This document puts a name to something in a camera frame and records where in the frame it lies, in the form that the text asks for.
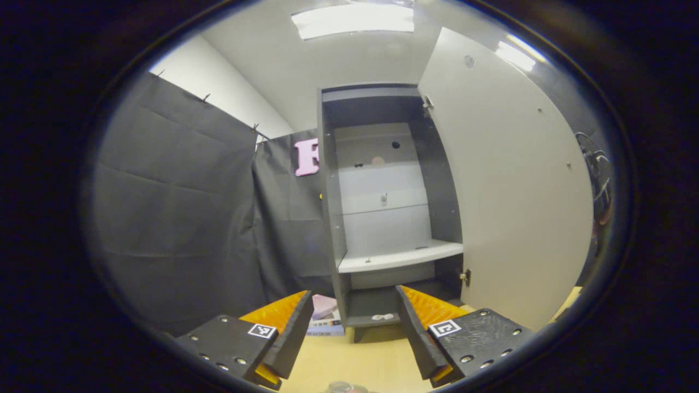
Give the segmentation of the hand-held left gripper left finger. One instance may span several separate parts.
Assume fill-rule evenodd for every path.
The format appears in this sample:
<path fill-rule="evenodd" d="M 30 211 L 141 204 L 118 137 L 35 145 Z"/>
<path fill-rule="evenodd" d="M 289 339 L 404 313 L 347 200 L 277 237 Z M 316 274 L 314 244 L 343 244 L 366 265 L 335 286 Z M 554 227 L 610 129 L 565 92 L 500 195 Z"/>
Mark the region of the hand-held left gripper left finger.
<path fill-rule="evenodd" d="M 302 290 L 240 317 L 214 316 L 175 343 L 214 373 L 277 391 L 292 373 L 313 309 L 312 292 Z"/>

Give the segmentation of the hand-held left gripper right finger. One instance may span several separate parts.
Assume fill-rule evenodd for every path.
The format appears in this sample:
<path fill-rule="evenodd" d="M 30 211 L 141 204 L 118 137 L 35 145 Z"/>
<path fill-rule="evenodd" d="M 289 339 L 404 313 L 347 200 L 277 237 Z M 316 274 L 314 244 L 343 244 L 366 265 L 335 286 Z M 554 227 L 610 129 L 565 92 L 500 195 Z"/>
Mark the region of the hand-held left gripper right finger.
<path fill-rule="evenodd" d="M 395 286 L 395 298 L 421 378 L 432 388 L 474 378 L 534 335 L 494 310 L 468 312 L 402 284 Z"/>

